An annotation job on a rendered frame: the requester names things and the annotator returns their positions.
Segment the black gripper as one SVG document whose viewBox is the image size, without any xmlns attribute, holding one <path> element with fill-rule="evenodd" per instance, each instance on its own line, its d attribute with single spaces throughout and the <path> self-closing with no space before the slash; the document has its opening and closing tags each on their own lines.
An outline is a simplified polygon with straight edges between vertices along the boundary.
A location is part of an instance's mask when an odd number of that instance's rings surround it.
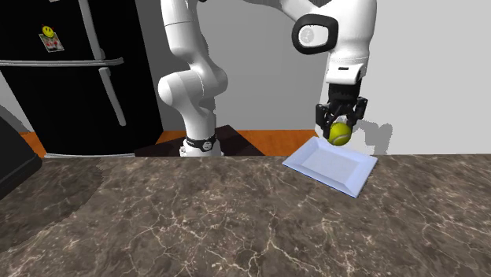
<svg viewBox="0 0 491 277">
<path fill-rule="evenodd" d="M 316 105 L 316 125 L 323 131 L 328 140 L 332 124 L 338 118 L 338 108 L 345 111 L 346 124 L 352 130 L 358 120 L 364 118 L 367 99 L 360 96 L 361 81 L 354 85 L 329 84 L 328 103 Z"/>
</svg>

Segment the yellow tennis ball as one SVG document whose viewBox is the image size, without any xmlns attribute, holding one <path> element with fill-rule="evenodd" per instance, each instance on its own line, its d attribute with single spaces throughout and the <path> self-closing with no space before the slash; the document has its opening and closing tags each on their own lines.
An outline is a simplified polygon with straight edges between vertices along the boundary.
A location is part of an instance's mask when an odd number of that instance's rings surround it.
<svg viewBox="0 0 491 277">
<path fill-rule="evenodd" d="M 330 127 L 328 142 L 334 146 L 343 146 L 351 139 L 352 128 L 344 122 L 335 122 Z"/>
</svg>

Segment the white square plate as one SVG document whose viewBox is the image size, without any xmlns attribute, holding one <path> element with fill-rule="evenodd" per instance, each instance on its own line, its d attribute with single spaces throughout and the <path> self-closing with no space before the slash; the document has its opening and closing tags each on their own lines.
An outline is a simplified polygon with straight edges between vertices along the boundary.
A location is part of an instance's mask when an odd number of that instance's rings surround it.
<svg viewBox="0 0 491 277">
<path fill-rule="evenodd" d="M 377 161 L 377 157 L 332 146 L 325 139 L 313 136 L 282 164 L 357 198 Z"/>
</svg>

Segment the black refrigerator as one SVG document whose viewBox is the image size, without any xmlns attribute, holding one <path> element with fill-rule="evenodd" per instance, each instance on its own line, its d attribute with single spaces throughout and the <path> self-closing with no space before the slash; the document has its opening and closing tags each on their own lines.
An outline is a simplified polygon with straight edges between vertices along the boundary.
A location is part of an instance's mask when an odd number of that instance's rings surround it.
<svg viewBox="0 0 491 277">
<path fill-rule="evenodd" d="M 0 73 L 50 155 L 127 156 L 162 132 L 135 0 L 0 0 Z"/>
</svg>

